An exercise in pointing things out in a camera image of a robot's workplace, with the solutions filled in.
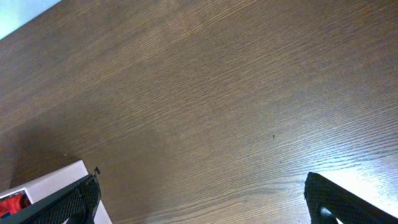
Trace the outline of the red toy fire truck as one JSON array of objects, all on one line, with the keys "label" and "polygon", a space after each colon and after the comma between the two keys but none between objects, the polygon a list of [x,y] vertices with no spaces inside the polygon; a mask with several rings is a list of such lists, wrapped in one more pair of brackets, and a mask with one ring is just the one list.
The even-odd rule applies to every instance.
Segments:
[{"label": "red toy fire truck", "polygon": [[15,194],[1,199],[1,219],[13,215],[31,205],[26,194]]}]

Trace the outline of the white cardboard box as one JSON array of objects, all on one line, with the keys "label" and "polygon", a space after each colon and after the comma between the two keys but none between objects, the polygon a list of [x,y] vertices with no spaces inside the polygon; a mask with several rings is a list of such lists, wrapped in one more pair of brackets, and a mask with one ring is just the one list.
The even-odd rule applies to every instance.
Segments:
[{"label": "white cardboard box", "polygon": [[[88,174],[90,173],[87,171],[84,162],[80,160],[47,175],[31,180],[30,182],[14,187],[13,189],[2,192],[1,199],[15,194],[26,194],[31,204],[33,204]],[[94,224],[112,224],[101,200],[96,211]]]}]

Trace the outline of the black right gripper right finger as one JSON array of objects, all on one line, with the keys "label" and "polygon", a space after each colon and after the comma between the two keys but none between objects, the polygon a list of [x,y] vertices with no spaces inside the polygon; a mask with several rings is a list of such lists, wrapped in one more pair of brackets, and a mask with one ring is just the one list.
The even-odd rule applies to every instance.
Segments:
[{"label": "black right gripper right finger", "polygon": [[312,224],[397,223],[397,217],[314,172],[307,175],[304,197]]}]

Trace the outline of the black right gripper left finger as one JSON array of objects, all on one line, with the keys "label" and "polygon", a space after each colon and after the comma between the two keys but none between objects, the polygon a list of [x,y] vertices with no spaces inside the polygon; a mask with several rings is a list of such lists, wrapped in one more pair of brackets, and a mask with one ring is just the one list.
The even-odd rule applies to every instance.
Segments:
[{"label": "black right gripper left finger", "polygon": [[55,193],[1,218],[8,224],[94,224],[101,200],[98,168]]}]

